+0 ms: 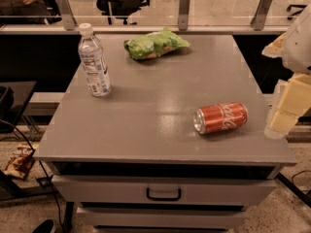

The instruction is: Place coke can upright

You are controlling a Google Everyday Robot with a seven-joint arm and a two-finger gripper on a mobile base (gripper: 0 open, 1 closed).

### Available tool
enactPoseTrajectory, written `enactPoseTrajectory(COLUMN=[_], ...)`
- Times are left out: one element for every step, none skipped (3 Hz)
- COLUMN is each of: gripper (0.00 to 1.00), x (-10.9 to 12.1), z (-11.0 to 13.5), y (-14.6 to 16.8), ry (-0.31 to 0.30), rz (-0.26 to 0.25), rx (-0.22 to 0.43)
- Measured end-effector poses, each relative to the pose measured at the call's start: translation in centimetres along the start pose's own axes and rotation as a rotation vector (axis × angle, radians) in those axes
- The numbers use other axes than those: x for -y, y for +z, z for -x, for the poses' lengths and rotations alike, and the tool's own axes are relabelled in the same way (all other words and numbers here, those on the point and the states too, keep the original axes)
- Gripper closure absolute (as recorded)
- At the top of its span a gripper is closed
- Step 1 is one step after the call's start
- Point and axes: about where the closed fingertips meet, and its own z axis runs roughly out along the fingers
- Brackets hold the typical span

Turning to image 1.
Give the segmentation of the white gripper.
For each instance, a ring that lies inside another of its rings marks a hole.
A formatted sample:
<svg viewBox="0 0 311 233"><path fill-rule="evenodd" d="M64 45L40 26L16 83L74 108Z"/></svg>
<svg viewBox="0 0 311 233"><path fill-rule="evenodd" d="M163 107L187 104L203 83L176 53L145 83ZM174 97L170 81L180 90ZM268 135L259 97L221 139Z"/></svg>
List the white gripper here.
<svg viewBox="0 0 311 233"><path fill-rule="evenodd" d="M311 108L311 5L294 20L288 31L261 52L270 58L282 56L283 65L295 73L279 80L272 95L264 135L269 139L285 137Z"/></svg>

